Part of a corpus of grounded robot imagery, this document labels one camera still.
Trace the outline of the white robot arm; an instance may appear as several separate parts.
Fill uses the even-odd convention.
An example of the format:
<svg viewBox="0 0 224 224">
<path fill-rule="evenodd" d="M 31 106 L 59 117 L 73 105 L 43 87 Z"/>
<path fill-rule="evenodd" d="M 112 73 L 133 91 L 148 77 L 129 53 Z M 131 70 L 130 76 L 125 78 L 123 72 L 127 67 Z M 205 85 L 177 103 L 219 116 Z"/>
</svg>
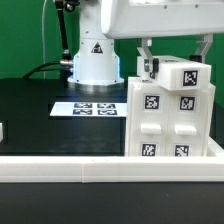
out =
<svg viewBox="0 0 224 224">
<path fill-rule="evenodd" d="M 70 83 L 90 88 L 121 83 L 114 41 L 134 38 L 140 40 L 140 77 L 154 80 L 161 60 L 149 50 L 152 39 L 197 35 L 193 58 L 203 61 L 213 35 L 224 33 L 224 0 L 81 0 L 79 24 Z"/>
</svg>

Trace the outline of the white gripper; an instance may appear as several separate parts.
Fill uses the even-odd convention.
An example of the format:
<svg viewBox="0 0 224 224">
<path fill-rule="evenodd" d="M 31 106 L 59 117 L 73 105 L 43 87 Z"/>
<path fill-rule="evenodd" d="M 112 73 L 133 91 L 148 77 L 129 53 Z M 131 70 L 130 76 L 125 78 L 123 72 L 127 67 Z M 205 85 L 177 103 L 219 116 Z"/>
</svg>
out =
<svg viewBox="0 0 224 224">
<path fill-rule="evenodd" d="M 102 0 L 101 29 L 114 39 L 141 38 L 137 75 L 154 79 L 159 59 L 150 52 L 151 38 L 198 35 L 190 60 L 204 63 L 212 34 L 224 32 L 224 0 Z"/>
</svg>

